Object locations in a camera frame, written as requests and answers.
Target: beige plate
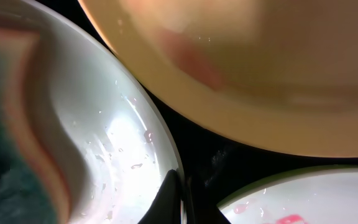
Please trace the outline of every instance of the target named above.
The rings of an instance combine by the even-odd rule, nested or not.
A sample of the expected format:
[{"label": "beige plate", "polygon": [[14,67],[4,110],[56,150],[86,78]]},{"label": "beige plate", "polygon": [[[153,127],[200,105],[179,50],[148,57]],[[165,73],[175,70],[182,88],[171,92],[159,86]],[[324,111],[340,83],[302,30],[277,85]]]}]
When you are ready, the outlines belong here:
[{"label": "beige plate", "polygon": [[358,111],[270,110],[214,93],[165,63],[117,0],[80,0],[116,56],[168,106],[204,128],[262,149],[318,157],[358,157]]}]

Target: plate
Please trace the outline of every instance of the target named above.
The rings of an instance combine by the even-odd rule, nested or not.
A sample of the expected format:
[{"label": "plate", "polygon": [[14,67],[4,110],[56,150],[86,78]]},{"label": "plate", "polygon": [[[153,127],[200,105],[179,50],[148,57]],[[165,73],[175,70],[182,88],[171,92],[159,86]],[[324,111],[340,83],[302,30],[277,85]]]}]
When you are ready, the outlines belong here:
[{"label": "plate", "polygon": [[[122,10],[120,1],[79,2],[103,40],[135,77],[164,103],[200,126],[229,139],[270,151],[302,156],[358,157],[358,99],[350,108],[342,108],[335,106],[337,98],[332,100],[327,97],[322,101],[308,95],[289,98],[292,103],[334,105],[323,106],[323,110],[319,110],[319,106],[316,106],[317,110],[309,110],[309,107],[304,110],[302,106],[287,108],[282,103],[278,106],[254,103],[238,97],[232,90],[215,92],[183,74],[156,53],[137,32],[131,18]],[[344,11],[348,10],[348,6],[344,5]],[[205,37],[200,37],[200,40],[207,41]],[[301,81],[310,77],[311,82],[322,80],[304,76]],[[351,83],[343,85],[350,86],[343,89],[340,85],[329,87],[329,91],[341,96],[340,93],[352,89]],[[270,93],[273,96],[276,94],[273,90]]]},{"label": "plate", "polygon": [[0,0],[0,27],[40,34],[26,112],[67,182],[70,223],[137,223],[166,173],[183,174],[152,100],[100,43],[35,1]]},{"label": "plate", "polygon": [[268,177],[233,193],[219,209],[233,224],[358,223],[358,168],[314,167]]}]

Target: yellow plate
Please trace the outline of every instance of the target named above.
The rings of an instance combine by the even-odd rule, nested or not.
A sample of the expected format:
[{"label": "yellow plate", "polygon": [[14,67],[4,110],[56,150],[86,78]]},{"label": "yellow plate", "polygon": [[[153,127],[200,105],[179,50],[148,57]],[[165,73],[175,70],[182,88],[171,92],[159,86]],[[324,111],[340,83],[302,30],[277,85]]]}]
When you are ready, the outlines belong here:
[{"label": "yellow plate", "polygon": [[135,77],[164,103],[200,126],[270,151],[358,157],[358,110],[275,110],[215,93],[156,54],[135,30],[119,1],[79,2],[103,40]]}]

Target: dark background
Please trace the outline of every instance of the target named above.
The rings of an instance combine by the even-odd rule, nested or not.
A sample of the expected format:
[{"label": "dark background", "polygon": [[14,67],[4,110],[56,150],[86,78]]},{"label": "dark background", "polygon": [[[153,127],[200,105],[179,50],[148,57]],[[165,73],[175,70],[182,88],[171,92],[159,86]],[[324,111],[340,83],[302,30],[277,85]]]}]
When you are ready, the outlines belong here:
[{"label": "dark background", "polygon": [[[38,2],[73,21],[106,46],[77,0],[38,0]],[[206,193],[213,203],[218,203],[247,184],[280,172],[321,165],[358,165],[358,158],[327,159],[293,156],[234,142],[201,128],[173,111],[149,91],[148,94],[172,133],[186,176],[201,177]]]}]

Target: white plate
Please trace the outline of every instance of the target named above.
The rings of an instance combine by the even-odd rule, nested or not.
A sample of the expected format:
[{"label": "white plate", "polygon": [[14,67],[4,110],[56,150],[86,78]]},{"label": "white plate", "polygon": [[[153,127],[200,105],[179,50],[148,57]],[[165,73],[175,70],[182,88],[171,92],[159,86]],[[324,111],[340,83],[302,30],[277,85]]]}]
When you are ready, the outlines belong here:
[{"label": "white plate", "polygon": [[182,170],[151,99],[101,44],[35,1],[0,0],[0,26],[40,32],[28,109],[70,189],[70,223],[137,223],[166,173]]},{"label": "white plate", "polygon": [[332,169],[268,177],[233,193],[219,208],[232,224],[358,223],[358,168]]}]

